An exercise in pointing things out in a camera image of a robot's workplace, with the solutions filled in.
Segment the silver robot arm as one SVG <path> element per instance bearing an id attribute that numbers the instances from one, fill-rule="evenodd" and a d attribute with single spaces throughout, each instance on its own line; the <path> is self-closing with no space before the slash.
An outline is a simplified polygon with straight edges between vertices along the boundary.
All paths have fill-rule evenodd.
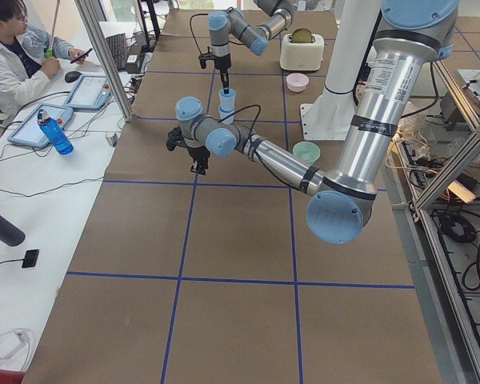
<path id="1" fill-rule="evenodd" d="M 310 196 L 306 222 L 317 238 L 350 242 L 370 219 L 374 180 L 423 65 L 451 53 L 457 16 L 456 1 L 344 4 L 324 90 L 302 112 L 306 138 L 342 141 L 332 170 L 307 164 L 252 127 L 212 118 L 192 96 L 176 103 L 178 125 L 166 147 L 185 148 L 197 174 L 206 172 L 211 155 L 244 154 Z"/>
<path id="2" fill-rule="evenodd" d="M 207 15 L 211 46 L 207 52 L 198 56 L 201 68 L 206 68 L 208 61 L 214 62 L 219 70 L 224 94 L 230 93 L 228 69 L 231 67 L 230 36 L 246 46 L 257 56 L 262 55 L 269 41 L 287 29 L 294 19 L 292 1 L 254 1 L 258 8 L 269 18 L 258 26 L 249 24 L 243 12 L 237 8 L 216 10 Z"/>

